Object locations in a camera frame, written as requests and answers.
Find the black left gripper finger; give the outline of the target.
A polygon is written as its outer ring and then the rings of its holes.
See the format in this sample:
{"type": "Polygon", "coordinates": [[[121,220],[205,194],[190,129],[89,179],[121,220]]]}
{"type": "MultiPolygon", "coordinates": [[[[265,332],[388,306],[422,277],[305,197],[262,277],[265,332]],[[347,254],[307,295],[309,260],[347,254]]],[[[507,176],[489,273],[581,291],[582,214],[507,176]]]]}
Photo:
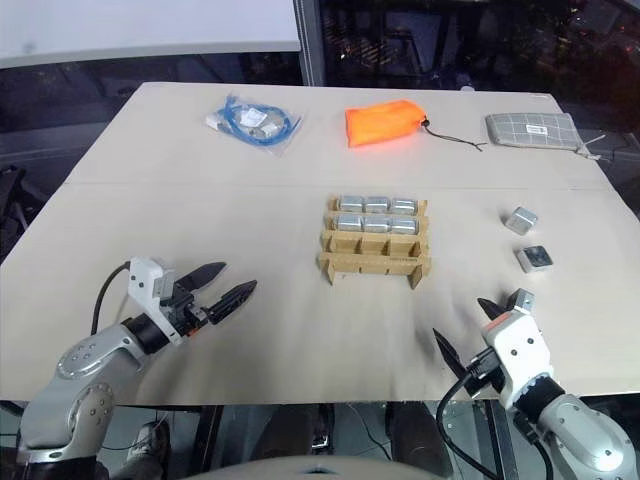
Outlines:
{"type": "Polygon", "coordinates": [[[182,289],[193,292],[200,290],[214,281],[226,267],[225,262],[204,264],[176,281],[182,289]]]}
{"type": "Polygon", "coordinates": [[[223,294],[218,302],[206,310],[210,323],[220,323],[239,309],[252,295],[258,282],[251,280],[236,285],[223,294]]]}

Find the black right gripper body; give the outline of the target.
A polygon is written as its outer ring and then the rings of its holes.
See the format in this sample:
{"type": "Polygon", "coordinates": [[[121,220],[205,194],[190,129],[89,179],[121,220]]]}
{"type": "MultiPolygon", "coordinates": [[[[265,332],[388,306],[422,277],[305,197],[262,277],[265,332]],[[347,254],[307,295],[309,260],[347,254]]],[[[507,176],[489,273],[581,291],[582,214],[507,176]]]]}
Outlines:
{"type": "Polygon", "coordinates": [[[505,384],[501,365],[501,360],[492,347],[477,354],[465,367],[465,372],[469,375],[465,390],[469,396],[475,398],[488,386],[500,393],[505,384]]]}

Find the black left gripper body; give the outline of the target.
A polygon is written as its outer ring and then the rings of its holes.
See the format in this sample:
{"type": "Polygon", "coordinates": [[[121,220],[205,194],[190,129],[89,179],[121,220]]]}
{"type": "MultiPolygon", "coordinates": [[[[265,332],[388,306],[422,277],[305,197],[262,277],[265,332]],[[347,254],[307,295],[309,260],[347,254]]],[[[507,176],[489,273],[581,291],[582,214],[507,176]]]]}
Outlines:
{"type": "Polygon", "coordinates": [[[208,315],[195,303],[191,290],[176,282],[170,297],[160,300],[160,309],[180,337],[190,336],[205,326],[208,315]]]}

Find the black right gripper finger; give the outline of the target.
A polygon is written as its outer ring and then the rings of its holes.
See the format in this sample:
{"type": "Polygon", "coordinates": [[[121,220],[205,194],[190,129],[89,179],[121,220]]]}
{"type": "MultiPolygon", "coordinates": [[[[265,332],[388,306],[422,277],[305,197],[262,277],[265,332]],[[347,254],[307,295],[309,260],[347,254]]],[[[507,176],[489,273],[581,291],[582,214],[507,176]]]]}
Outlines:
{"type": "Polygon", "coordinates": [[[486,298],[478,298],[477,302],[481,309],[484,311],[486,316],[493,321],[498,318],[500,315],[509,312],[513,309],[514,304],[514,293],[510,295],[502,295],[496,301],[486,299],[486,298]]]}
{"type": "Polygon", "coordinates": [[[458,380],[467,374],[467,369],[460,361],[459,355],[450,342],[436,329],[433,329],[434,337],[441,355],[458,380]]]}

